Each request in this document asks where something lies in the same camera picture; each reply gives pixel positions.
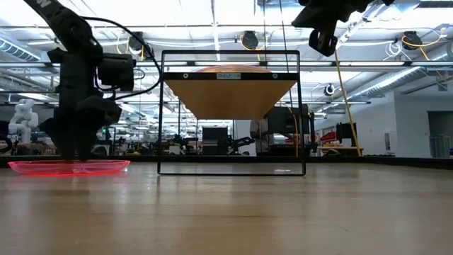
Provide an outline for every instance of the white robot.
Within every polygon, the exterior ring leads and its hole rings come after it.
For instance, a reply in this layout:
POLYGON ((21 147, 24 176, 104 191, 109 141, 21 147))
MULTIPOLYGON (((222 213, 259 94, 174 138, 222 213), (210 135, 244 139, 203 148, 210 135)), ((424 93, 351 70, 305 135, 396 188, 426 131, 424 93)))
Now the white robot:
POLYGON ((19 104, 16 105, 16 112, 9 122, 9 134, 15 135, 18 131, 21 132, 21 141, 23 143, 30 143, 31 129, 38 126, 38 115, 34 113, 32 107, 35 105, 32 99, 21 99, 19 104))

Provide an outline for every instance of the ceiling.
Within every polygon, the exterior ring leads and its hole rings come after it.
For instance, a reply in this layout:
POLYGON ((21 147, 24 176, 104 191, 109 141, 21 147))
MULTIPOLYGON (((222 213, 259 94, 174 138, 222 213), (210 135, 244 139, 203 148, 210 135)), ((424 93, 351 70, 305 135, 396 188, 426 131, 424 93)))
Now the ceiling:
MULTIPOLYGON (((311 49, 307 40, 311 29, 294 28, 290 23, 302 10, 296 0, 282 1, 282 13, 276 0, 266 0, 266 9, 263 11, 263 0, 167 0, 167 1, 99 1, 99 0, 60 0, 64 6, 75 11, 81 16, 96 16, 108 18, 123 24, 130 30, 142 31, 144 39, 153 47, 157 60, 161 59, 162 50, 244 50, 239 38, 246 30, 255 31, 260 42, 259 47, 269 50, 298 50, 303 61, 332 61, 333 57, 321 56, 311 49)), ((398 54, 389 52, 390 44, 395 38, 401 39, 404 31, 416 31, 422 38, 423 43, 434 42, 440 37, 440 29, 443 30, 442 38, 438 43, 426 47, 427 52, 441 47, 448 42, 453 35, 453 18, 450 8, 416 8, 420 1, 396 0, 396 4, 389 8, 383 8, 379 15, 370 18, 368 22, 361 22, 362 14, 353 13, 346 23, 338 22, 336 36, 342 39, 338 48, 338 57, 342 61, 392 61, 420 59, 419 50, 395 50, 398 54)), ((45 52, 55 47, 62 47, 56 43, 54 33, 49 29, 44 20, 39 17, 24 1, 3 0, 0 9, 0 39, 8 40, 15 45, 33 53, 42 61, 46 61, 45 52)), ((96 39, 103 45, 105 52, 125 53, 127 49, 128 34, 111 24, 90 22, 96 39)), ((168 60, 173 61, 223 61, 223 62, 257 62, 257 55, 171 55, 168 60)), ((263 61, 285 61, 284 55, 265 56, 263 61)), ((1 62, 24 62, 12 54, 0 51, 1 62)), ((149 88, 157 81, 157 73, 152 68, 152 63, 142 69, 147 72, 146 78, 137 81, 135 90, 149 88)), ((199 67, 170 67, 170 72, 194 72, 199 67)), ((285 68, 270 67, 274 72, 286 72, 285 68)), ((43 86, 20 84, 20 87, 8 87, 8 82, 0 82, 0 88, 4 91, 47 91, 58 85, 58 73, 43 68, 10 67, 3 69, 16 75, 31 79, 43 86)), ((361 68, 348 69, 342 72, 343 81, 348 93, 352 93, 370 80, 387 71, 376 69, 367 70, 361 68)), ((329 101, 323 95, 323 89, 327 84, 338 87, 338 73, 334 69, 322 70, 305 69, 301 73, 302 98, 304 101, 329 101)), ((295 87, 291 90, 292 96, 297 95, 295 87)), ((11 97, 3 94, 2 101, 11 100, 11 97)), ((158 111, 155 103, 159 95, 156 89, 152 94, 140 97, 128 98, 133 113, 125 111, 125 118, 148 118, 154 122, 158 111)), ((48 101, 56 101, 57 95, 48 95, 48 101)), ((177 102, 178 98, 173 95, 169 88, 165 88, 164 99, 169 102, 177 102)), ((289 93, 282 101, 289 101, 289 93)), ((182 107, 183 113, 189 111, 182 107)), ((177 125, 178 105, 169 104, 166 108, 164 122, 169 132, 171 126, 177 125)), ((128 123, 137 124, 137 121, 129 119, 128 123)), ((194 129, 190 114, 182 121, 183 125, 194 129)), ((232 125, 227 120, 204 121, 203 125, 232 125)))

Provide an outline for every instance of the black metal frame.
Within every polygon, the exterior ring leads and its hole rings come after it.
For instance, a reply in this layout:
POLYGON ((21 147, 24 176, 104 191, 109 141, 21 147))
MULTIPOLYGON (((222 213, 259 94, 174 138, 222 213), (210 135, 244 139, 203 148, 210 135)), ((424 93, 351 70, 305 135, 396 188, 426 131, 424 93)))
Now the black metal frame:
MULTIPOLYGON (((301 151, 302 155, 297 158, 297 161, 300 161, 302 164, 302 173, 301 174, 216 174, 216 173, 206 173, 206 174, 186 174, 186 173, 165 173, 161 171, 161 163, 164 156, 162 155, 162 124, 163 124, 163 109, 164 109, 164 82, 167 79, 180 79, 180 80, 217 80, 217 73, 180 73, 180 72, 165 72, 165 58, 166 55, 296 55, 297 61, 297 73, 241 73, 241 80, 293 80, 297 82, 297 95, 299 109, 302 109, 302 85, 300 82, 300 52, 297 50, 164 50, 162 51, 161 58, 161 69, 162 69, 162 78, 161 78, 161 90, 159 94, 159 133, 158 133, 158 143, 159 147, 157 149, 157 173, 164 175, 192 175, 192 176, 305 176, 306 174, 306 159, 305 159, 305 144, 304 144, 304 130, 302 125, 302 115, 299 118, 299 126, 301 127, 299 133, 301 134, 301 151)), ((204 156, 193 156, 194 158, 203 158, 204 156)), ((225 156, 225 161, 228 162, 228 156, 225 156)), ((264 163, 268 162, 264 158, 252 159, 254 162, 264 163)))

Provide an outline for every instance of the pink plate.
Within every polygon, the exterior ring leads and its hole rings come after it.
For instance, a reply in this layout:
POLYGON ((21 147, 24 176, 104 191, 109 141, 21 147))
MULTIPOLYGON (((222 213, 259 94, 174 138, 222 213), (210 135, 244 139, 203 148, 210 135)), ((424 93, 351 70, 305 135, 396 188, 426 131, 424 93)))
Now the pink plate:
POLYGON ((34 176, 73 176, 116 174, 124 170, 130 161, 127 160, 36 160, 9 162, 9 166, 21 174, 34 176))

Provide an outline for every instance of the red plastic tray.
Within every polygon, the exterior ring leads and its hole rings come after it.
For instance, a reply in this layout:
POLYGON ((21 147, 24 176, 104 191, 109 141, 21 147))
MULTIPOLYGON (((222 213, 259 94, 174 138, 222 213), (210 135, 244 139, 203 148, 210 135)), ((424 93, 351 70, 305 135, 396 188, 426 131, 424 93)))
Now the red plastic tray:
POLYGON ((127 160, 37 160, 9 162, 9 166, 18 173, 34 176, 72 176, 116 174, 124 170, 127 160))

